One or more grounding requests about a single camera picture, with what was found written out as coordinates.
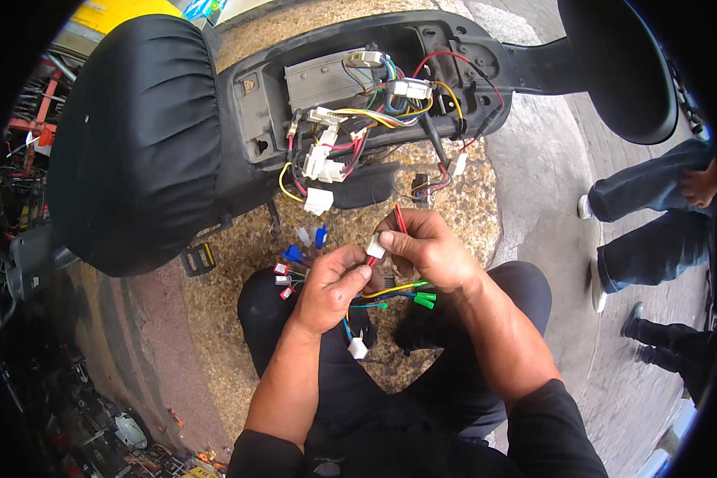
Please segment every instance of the black shirt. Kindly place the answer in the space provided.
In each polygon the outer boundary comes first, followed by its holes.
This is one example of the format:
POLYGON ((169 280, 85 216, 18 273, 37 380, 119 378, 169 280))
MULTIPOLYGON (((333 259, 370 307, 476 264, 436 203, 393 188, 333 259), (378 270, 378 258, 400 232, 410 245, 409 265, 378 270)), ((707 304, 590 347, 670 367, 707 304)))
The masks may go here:
POLYGON ((552 380, 515 404, 507 456, 441 431, 373 431, 344 436, 305 456, 293 443, 245 430, 228 477, 607 476, 574 399, 552 380))

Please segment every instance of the kickstand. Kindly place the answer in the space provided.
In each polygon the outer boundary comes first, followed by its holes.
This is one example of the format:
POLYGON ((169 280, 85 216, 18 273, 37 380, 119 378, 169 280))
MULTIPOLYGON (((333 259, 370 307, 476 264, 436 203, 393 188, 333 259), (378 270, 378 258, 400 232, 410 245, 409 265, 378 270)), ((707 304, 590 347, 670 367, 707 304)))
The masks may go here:
POLYGON ((272 221, 268 232, 274 237, 278 237, 281 234, 281 219, 279 219, 279 211, 276 209, 276 203, 274 200, 269 200, 266 205, 268 206, 268 212, 270 213, 272 221))

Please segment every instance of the black sleeve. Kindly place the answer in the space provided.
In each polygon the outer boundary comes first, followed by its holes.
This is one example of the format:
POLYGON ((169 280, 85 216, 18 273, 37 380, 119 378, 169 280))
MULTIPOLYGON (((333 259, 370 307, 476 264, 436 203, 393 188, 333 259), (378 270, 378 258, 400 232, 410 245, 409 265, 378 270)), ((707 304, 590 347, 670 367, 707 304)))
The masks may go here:
POLYGON ((507 456, 526 476, 608 476, 560 380, 522 398, 507 418, 507 456))
POLYGON ((298 476, 303 469, 303 454, 291 441, 265 433, 244 430, 234 444, 228 478, 284 478, 298 476))

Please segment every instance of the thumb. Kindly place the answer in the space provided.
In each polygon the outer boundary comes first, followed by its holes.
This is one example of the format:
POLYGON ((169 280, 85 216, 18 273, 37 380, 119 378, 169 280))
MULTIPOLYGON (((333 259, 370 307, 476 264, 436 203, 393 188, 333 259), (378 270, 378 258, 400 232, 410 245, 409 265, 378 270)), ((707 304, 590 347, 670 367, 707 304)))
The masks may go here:
POLYGON ((396 231, 383 231, 380 234, 380 245, 391 254, 400 255, 409 259, 412 263, 419 263, 419 256, 423 246, 423 240, 398 233, 396 231))
POLYGON ((337 301, 350 302, 356 294, 361 292, 370 278, 372 278, 372 268, 368 265, 360 265, 332 284, 330 293, 337 301))

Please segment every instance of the blue connector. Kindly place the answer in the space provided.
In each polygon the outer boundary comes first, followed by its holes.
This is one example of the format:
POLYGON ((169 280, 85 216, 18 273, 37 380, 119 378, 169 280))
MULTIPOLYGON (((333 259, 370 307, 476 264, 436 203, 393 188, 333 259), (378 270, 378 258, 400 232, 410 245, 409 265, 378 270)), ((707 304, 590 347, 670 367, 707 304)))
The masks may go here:
POLYGON ((326 224, 323 224, 321 227, 319 227, 315 231, 315 241, 314 245, 316 250, 321 250, 322 247, 324 247, 324 240, 326 238, 326 224))
POLYGON ((298 248, 295 244, 290 244, 290 247, 288 247, 286 251, 281 253, 281 256, 292 263, 306 263, 306 257, 300 251, 300 248, 298 248))

